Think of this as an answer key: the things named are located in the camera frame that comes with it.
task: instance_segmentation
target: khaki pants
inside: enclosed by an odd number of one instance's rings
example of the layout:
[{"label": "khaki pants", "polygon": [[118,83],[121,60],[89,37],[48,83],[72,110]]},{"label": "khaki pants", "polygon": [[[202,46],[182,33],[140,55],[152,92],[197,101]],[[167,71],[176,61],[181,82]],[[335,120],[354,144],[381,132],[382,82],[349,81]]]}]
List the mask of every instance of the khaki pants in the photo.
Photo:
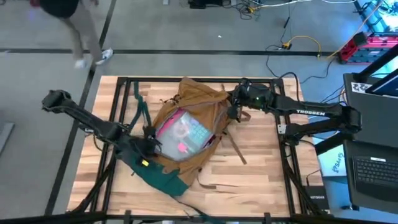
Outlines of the khaki pants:
[{"label": "khaki pants", "polygon": [[87,45],[95,62],[102,60],[100,43],[95,32],[95,26],[88,9],[79,2],[75,13],[68,19],[61,19],[69,30],[73,41],[73,57],[83,59],[83,44]]}]

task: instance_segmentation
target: concrete floor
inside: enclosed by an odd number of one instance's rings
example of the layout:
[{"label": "concrete floor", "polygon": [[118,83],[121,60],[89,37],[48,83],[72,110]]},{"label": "concrete floor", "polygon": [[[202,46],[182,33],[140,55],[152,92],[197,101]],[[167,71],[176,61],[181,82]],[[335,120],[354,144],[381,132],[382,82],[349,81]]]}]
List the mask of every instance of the concrete floor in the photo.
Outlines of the concrete floor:
[{"label": "concrete floor", "polygon": [[[110,2],[101,1],[98,7],[88,4],[98,35]],[[361,23],[353,11],[352,4],[301,2],[292,13],[292,33],[310,35],[322,44],[324,51],[334,51]],[[275,7],[263,9],[258,21],[243,21],[235,9],[192,10],[180,7],[177,0],[171,0],[169,6],[163,6],[161,1],[118,0],[104,48],[264,50],[270,44],[279,44],[287,15],[287,6]],[[27,1],[8,1],[0,6],[0,27],[0,49],[70,48],[68,31],[63,24],[40,9],[31,8]],[[309,40],[297,40],[293,50],[316,52],[317,45]],[[102,75],[271,77],[265,61],[266,56],[250,55],[115,55],[110,63],[96,70],[85,107],[92,108]],[[310,75],[324,76],[327,64],[325,58],[304,56],[272,56],[269,61],[276,74],[292,71],[301,80]],[[363,68],[363,65],[333,62],[328,78],[313,78],[302,85],[305,99],[322,100],[342,85],[343,73]],[[43,112],[40,102],[49,89],[67,90],[79,101],[87,74],[88,69],[73,69],[70,54],[0,52],[0,110],[4,110],[7,120],[16,124],[0,155],[0,219],[44,214],[72,120]],[[83,139],[83,134],[78,132],[54,213],[63,213],[66,209]],[[348,193],[348,189],[334,183],[325,185],[332,213],[339,217],[364,218],[362,212],[340,210],[349,199],[346,195],[341,197],[339,192]],[[365,219],[393,222],[398,217],[378,213]]]}]

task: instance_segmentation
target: wooden table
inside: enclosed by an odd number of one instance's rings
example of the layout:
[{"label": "wooden table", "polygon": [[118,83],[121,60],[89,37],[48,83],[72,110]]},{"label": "wooden table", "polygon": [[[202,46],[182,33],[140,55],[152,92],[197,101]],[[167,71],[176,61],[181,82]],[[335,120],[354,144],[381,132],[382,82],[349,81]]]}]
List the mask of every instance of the wooden table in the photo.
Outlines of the wooden table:
[{"label": "wooden table", "polygon": [[[102,119],[109,119],[117,79],[118,77],[115,76],[102,77],[99,84],[93,114]],[[231,90],[236,84],[225,83],[224,85],[226,90]],[[286,95],[295,99],[295,80],[284,78],[284,84]],[[217,90],[221,89],[220,83],[208,85]],[[162,106],[160,99],[167,100],[173,97],[177,92],[178,83],[140,82],[139,86],[140,94],[146,100],[150,116],[154,119]],[[123,91],[122,89],[118,108],[121,107]],[[131,87],[125,123],[129,123],[136,112],[133,92]],[[229,126],[229,130],[248,163],[242,164],[228,138],[224,138],[198,178],[201,184],[216,185],[216,187],[204,189],[195,181],[179,200],[217,217],[263,217],[264,212],[269,212],[272,217],[289,217],[275,117],[272,114],[264,114],[248,108],[244,110],[252,116],[251,120],[248,123],[234,122]],[[292,123],[308,122],[304,115],[293,114],[290,118]],[[142,124],[141,118],[133,129],[134,134],[142,132]],[[313,146],[306,143],[298,145],[296,150],[303,185],[305,185],[305,177],[320,168],[317,155]],[[68,210],[75,208],[94,185],[100,156],[101,152],[95,148],[93,138],[87,138],[81,152]],[[153,189],[140,177],[131,176],[131,174],[132,170],[118,161],[111,188],[108,214],[122,215],[125,210],[131,210],[135,215],[196,214],[191,208]],[[309,181],[311,185],[323,185],[319,172],[311,175]],[[297,191],[293,184],[292,191],[296,212],[300,213]],[[102,200],[100,197],[99,205],[102,205]]]}]

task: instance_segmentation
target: sneaker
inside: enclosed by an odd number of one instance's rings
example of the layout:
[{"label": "sneaker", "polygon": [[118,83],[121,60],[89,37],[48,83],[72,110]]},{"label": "sneaker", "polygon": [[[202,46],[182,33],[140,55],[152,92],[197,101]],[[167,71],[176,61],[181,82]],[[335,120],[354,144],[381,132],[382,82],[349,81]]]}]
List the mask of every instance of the sneaker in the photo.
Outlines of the sneaker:
[{"label": "sneaker", "polygon": [[75,68],[76,69],[83,69],[87,66],[86,60],[84,59],[78,59],[75,62]]},{"label": "sneaker", "polygon": [[113,56],[113,50],[108,49],[102,52],[102,60],[95,62],[96,65],[102,65]]}]

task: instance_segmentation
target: black floor line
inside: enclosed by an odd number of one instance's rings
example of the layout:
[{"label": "black floor line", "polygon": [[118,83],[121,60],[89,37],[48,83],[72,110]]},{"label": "black floor line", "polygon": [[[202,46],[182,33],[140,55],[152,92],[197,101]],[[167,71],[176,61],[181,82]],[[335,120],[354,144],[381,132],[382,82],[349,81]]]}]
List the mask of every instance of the black floor line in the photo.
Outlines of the black floor line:
[{"label": "black floor line", "polygon": [[[99,45],[101,47],[104,45],[106,34],[108,33],[108,30],[109,30],[109,25],[111,23],[115,5],[116,5],[116,0],[112,0],[111,5],[108,10],[108,14],[106,16],[106,20],[105,20],[105,24],[104,24],[101,36],[99,38]],[[88,93],[90,92],[91,83],[93,82],[95,69],[96,69],[96,67],[95,67],[94,63],[92,63],[92,66],[87,75],[83,93],[81,94],[81,98],[79,101],[79,106],[82,108],[84,108],[84,106],[86,105]],[[70,153],[72,152],[73,143],[75,142],[76,134],[78,131],[78,125],[79,125],[79,122],[77,120],[74,120],[72,129],[70,130],[70,133],[69,133],[67,145],[65,146],[65,150],[63,152],[61,163],[58,168],[57,176],[55,177],[55,181],[54,181],[54,184],[53,184],[53,187],[51,190],[50,198],[47,202],[47,206],[44,211],[44,215],[51,215],[53,213],[55,203],[57,202],[57,198],[58,198],[60,188],[62,185],[62,180],[65,175],[65,171],[67,169],[68,161],[70,158]]]},{"label": "black floor line", "polygon": [[[0,53],[8,54],[71,54],[70,49],[5,49]],[[263,50],[145,50],[145,49],[114,49],[114,54],[167,54],[167,55],[275,55],[275,56],[317,56],[318,52],[308,51],[263,51]],[[322,52],[322,56],[329,56],[332,52]]]}]

